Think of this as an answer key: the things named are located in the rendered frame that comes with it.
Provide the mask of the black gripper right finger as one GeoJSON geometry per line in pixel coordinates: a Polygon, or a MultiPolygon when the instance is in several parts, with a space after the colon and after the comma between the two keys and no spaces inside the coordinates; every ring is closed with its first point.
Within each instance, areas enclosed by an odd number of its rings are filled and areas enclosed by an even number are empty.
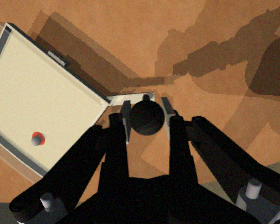
{"type": "Polygon", "coordinates": [[[161,107],[168,141],[170,135],[169,224],[202,224],[203,197],[188,141],[235,206],[261,224],[280,224],[279,173],[258,163],[205,117],[185,121],[167,97],[161,97],[161,107]]]}

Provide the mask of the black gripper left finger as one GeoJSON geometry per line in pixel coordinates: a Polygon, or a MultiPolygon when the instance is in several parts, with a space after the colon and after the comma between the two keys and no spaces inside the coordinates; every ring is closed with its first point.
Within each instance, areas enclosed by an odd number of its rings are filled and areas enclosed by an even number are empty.
{"type": "Polygon", "coordinates": [[[108,116],[108,128],[89,127],[41,180],[10,202],[19,224],[55,224],[75,209],[104,155],[93,220],[95,224],[130,224],[126,145],[130,110],[131,101],[126,100],[119,113],[108,116]]]}

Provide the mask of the beige square tray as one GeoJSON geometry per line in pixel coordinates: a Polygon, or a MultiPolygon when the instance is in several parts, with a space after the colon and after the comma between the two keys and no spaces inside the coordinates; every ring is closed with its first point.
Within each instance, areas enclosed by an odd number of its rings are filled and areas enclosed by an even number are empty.
{"type": "Polygon", "coordinates": [[[104,96],[13,23],[0,21],[0,159],[37,183],[95,124],[107,106],[135,104],[132,129],[150,136],[163,127],[154,92],[104,96]]]}

